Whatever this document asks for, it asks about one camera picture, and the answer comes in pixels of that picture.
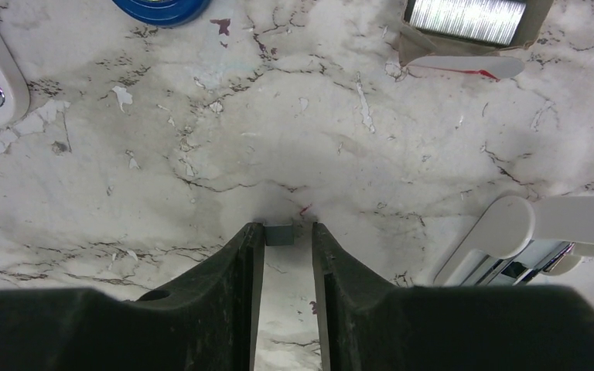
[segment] cardboard box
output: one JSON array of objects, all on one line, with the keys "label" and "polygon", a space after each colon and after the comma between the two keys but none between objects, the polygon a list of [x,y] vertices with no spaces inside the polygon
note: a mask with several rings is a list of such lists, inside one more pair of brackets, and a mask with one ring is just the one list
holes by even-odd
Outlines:
[{"label": "cardboard box", "polygon": [[423,33],[407,22],[406,2],[401,14],[403,27],[399,40],[400,64],[402,67],[420,66],[477,73],[496,80],[514,77],[524,70],[524,62],[510,56],[500,56],[500,51],[527,49],[536,43],[553,1],[526,0],[527,7],[514,39],[509,46],[504,47]]}]

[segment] blue tape roll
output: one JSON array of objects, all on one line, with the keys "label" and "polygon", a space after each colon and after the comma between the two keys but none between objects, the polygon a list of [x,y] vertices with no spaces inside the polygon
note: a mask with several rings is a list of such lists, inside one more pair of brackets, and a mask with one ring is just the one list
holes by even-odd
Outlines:
[{"label": "blue tape roll", "polygon": [[173,27],[192,21],[210,0],[113,0],[138,21],[158,27]]}]

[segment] blue round object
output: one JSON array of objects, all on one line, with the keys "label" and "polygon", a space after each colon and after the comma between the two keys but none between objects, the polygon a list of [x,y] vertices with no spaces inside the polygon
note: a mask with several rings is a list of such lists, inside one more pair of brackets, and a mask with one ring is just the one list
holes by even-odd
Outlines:
[{"label": "blue round object", "polygon": [[210,0],[113,0],[138,21],[158,27],[173,27],[192,21]]}]

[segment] marble surface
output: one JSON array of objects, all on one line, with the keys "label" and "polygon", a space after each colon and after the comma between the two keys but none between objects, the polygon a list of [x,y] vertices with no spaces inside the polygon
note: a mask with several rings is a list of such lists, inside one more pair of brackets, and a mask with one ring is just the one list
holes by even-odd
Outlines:
[{"label": "marble surface", "polygon": [[[213,0],[157,29],[111,2],[0,0],[32,94],[0,128],[0,288],[133,299],[247,221],[293,219],[297,245],[265,253],[256,369],[315,370],[313,220],[409,286],[500,195],[594,194],[594,1],[558,0],[500,82],[400,69],[401,7]],[[594,260],[559,280],[594,304]]]}]

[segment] red speck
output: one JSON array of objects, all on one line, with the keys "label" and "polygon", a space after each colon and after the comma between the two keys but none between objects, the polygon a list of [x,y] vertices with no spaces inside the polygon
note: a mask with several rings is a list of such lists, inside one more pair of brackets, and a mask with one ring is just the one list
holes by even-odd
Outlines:
[{"label": "red speck", "polygon": [[214,25],[218,25],[220,27],[220,31],[217,33],[217,35],[229,36],[229,26],[231,26],[231,18],[211,19],[210,23],[213,23]]},{"label": "red speck", "polygon": [[307,212],[307,211],[309,211],[309,209],[311,208],[311,206],[313,206],[313,204],[312,204],[312,203],[310,203],[310,204],[309,204],[307,207],[305,207],[305,208],[301,209],[301,210],[299,211],[299,216],[304,216],[304,213],[305,213],[305,212]]}]

